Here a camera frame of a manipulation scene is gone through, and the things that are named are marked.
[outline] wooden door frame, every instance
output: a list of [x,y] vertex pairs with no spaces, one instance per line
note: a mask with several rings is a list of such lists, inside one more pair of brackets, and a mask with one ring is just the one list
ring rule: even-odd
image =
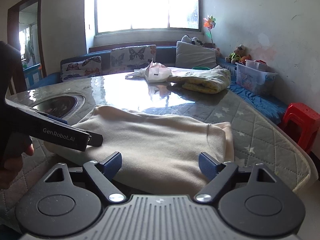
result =
[[[44,66],[42,38],[41,38],[41,0],[22,0],[8,9],[7,39],[8,39],[8,44],[20,50],[19,12],[36,2],[38,2],[37,27],[38,27],[38,44],[39,44],[40,63],[42,67],[43,77],[46,77],[47,73]],[[20,62],[19,66],[13,66],[13,67],[15,68],[15,71],[12,74],[12,79],[13,79],[16,92],[19,93],[19,92],[26,91],[27,85],[24,78],[24,74],[23,74],[22,63]]]

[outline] plastic storage box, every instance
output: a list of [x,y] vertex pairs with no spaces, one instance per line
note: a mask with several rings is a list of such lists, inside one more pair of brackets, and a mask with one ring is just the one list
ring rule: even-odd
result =
[[260,70],[260,71],[264,71],[264,72],[267,71],[267,68],[268,68],[268,66],[266,64],[262,64],[260,62],[256,62],[256,61],[248,60],[248,59],[245,60],[245,65],[247,67],[254,68],[256,70]]
[[271,93],[276,73],[264,72],[237,63],[237,84],[256,95]]

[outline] human hand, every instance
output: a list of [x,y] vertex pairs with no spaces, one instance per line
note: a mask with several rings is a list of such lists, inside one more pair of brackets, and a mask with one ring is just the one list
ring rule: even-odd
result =
[[[33,145],[26,146],[24,151],[27,155],[32,156],[34,153]],[[22,155],[16,158],[7,159],[4,163],[4,168],[0,169],[0,189],[8,189],[22,169]]]

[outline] floor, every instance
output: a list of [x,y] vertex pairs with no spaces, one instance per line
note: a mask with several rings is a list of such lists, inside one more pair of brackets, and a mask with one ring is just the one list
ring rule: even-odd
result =
[[320,239],[320,181],[317,180],[299,197],[306,207],[306,217],[301,225],[298,236],[302,240]]

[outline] window frame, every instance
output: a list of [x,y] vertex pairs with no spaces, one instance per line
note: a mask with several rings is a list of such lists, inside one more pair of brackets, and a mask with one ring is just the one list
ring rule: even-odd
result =
[[117,30],[117,31],[110,31],[110,32],[103,32],[99,33],[98,32],[98,0],[94,0],[94,27],[95,27],[95,35],[100,36],[100,35],[105,35],[105,34],[110,34],[110,33],[123,33],[123,32],[134,32],[134,31],[186,31],[186,32],[197,32],[201,33],[202,32],[202,0],[198,0],[198,9],[199,9],[199,19],[198,19],[198,24],[199,28],[198,29],[190,29],[190,28],[173,28],[170,27],[170,15],[168,11],[168,27],[167,28],[142,28],[142,29],[133,29],[132,26],[130,29],[125,29],[125,30]]

